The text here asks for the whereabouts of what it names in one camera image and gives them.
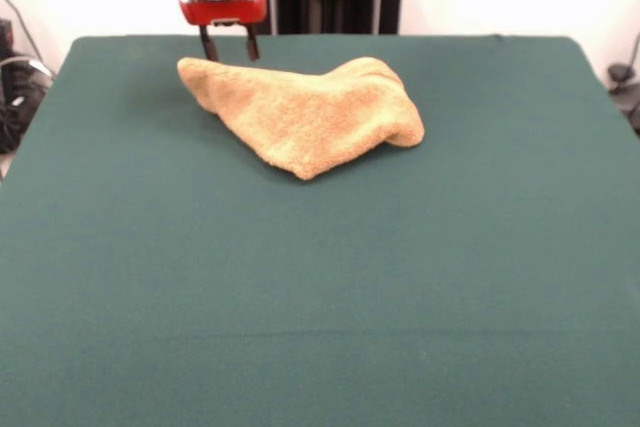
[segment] black cable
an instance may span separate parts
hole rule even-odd
[[[633,68],[633,64],[636,63],[636,58],[638,57],[638,48],[640,48],[640,32],[636,37],[636,43],[633,46],[633,54],[631,54],[631,60],[629,61],[629,68]]]
[[[22,14],[18,10],[18,8],[14,5],[14,3],[11,2],[11,0],[4,0],[4,1],[9,5],[11,10],[13,10],[15,12],[16,17],[18,17],[18,22],[20,22],[20,26],[22,27],[22,30],[24,31],[25,35],[27,36],[27,39],[29,39],[29,43],[31,44],[31,47],[33,48],[33,51],[35,52],[36,57],[38,57],[38,60],[40,60],[42,62],[42,54],[40,53],[40,50],[38,50],[38,46],[36,45],[36,43],[33,41],[33,37],[31,37],[31,32],[29,32],[29,29],[27,29],[27,24],[24,23],[24,19],[22,18]]]

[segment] crumpled towel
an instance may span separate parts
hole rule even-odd
[[[382,142],[412,147],[424,137],[418,109],[381,60],[303,75],[187,58],[178,72],[200,105],[265,162],[303,180]]]

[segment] green felt surface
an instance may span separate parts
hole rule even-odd
[[[0,426],[640,425],[640,144],[575,43],[261,48],[385,60],[425,141],[303,183],[182,87],[196,38],[76,42],[0,191]]]

